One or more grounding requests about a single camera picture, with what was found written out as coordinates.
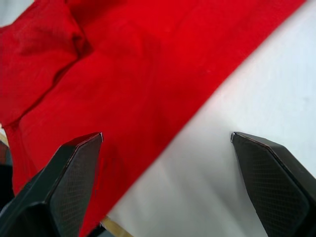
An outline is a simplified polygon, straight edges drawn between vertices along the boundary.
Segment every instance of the white table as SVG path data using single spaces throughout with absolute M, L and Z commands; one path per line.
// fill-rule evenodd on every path
M 2 9 L 2 24 L 25 9 L 12 2 L 18 1 Z M 315 0 L 220 86 L 109 216 L 135 237 L 266 237 L 245 191 L 232 131 L 286 146 L 316 177 Z

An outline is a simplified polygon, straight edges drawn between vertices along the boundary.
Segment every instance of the red fabric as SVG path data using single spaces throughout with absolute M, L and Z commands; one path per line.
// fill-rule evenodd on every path
M 0 30 L 15 192 L 102 131 L 88 233 L 220 83 L 303 0 L 38 0 Z

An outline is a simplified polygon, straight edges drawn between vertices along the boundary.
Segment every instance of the red cloth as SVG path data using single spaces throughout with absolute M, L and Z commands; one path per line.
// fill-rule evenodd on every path
M 220 83 L 303 0 L 37 0 L 0 30 L 14 191 L 102 131 L 88 233 Z

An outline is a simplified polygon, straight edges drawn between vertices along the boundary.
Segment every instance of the white surface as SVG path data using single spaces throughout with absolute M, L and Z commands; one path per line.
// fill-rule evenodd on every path
M 24 9 L 6 2 L 2 25 Z M 266 237 L 230 133 L 283 144 L 316 176 L 315 91 L 316 1 L 311 1 L 223 83 L 110 217 L 135 237 Z

